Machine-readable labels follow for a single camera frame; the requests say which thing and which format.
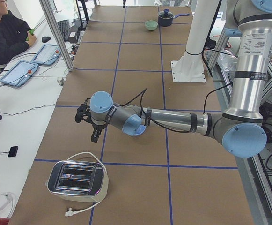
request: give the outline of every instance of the blue joint cap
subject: blue joint cap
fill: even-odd
[[[122,132],[129,136],[138,136],[137,129],[141,125],[142,119],[136,114],[130,116],[122,127]]]
[[[256,8],[259,10],[272,13],[272,0],[251,0]]]
[[[265,131],[255,123],[241,123],[228,130],[222,139],[223,147],[237,157],[252,157],[267,143]]]
[[[224,28],[224,33],[226,37],[229,38],[240,38],[242,37],[242,33],[238,29],[230,29],[230,28]]]
[[[91,96],[90,110],[96,113],[104,113],[113,105],[112,96],[105,91],[95,92]]]

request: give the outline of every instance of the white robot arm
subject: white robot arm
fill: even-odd
[[[137,135],[142,125],[149,126],[152,120],[165,128],[214,138],[237,157],[258,154],[266,144],[259,107],[272,47],[272,0],[229,0],[227,21],[226,28],[239,29],[242,39],[229,107],[222,115],[122,107],[113,103],[110,94],[99,91],[78,108],[76,122],[92,124],[94,142],[108,124]]]

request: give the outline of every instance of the bowl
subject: bowl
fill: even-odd
[[[148,20],[144,23],[147,30],[155,30],[158,27],[158,22],[154,20]]]

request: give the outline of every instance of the pot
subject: pot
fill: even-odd
[[[169,9],[164,9],[164,11],[161,11],[158,13],[158,23],[160,26],[162,27],[168,27],[172,24],[173,19],[178,18],[179,16],[188,16],[190,14],[186,13],[186,14],[177,14],[177,15],[173,15],[172,12],[169,11]]]

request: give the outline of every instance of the white desk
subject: white desk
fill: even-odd
[[[64,15],[56,14],[56,18],[62,20]],[[36,53],[43,45],[41,42],[43,36],[51,37],[48,44],[56,44],[46,21],[36,29],[35,35],[37,36],[35,45],[22,54]],[[10,69],[18,60],[30,61],[33,57],[34,55],[19,57],[12,60],[5,69]],[[62,57],[55,62],[56,66],[55,64],[51,66],[55,66],[52,69],[47,70],[50,67],[40,67],[36,75],[47,71],[39,76],[31,77],[20,88],[0,87],[0,112],[14,114],[33,107],[56,103],[62,90],[56,77],[64,77],[64,72],[66,72],[66,65],[60,59]],[[0,152],[9,151],[11,146],[19,146],[16,157],[8,158],[7,154],[0,155],[0,194],[5,192],[15,194],[13,209],[21,194],[53,110],[54,106],[48,106],[15,116],[3,115],[0,121]],[[0,212],[0,217],[7,217],[10,209],[11,205],[8,205]]]

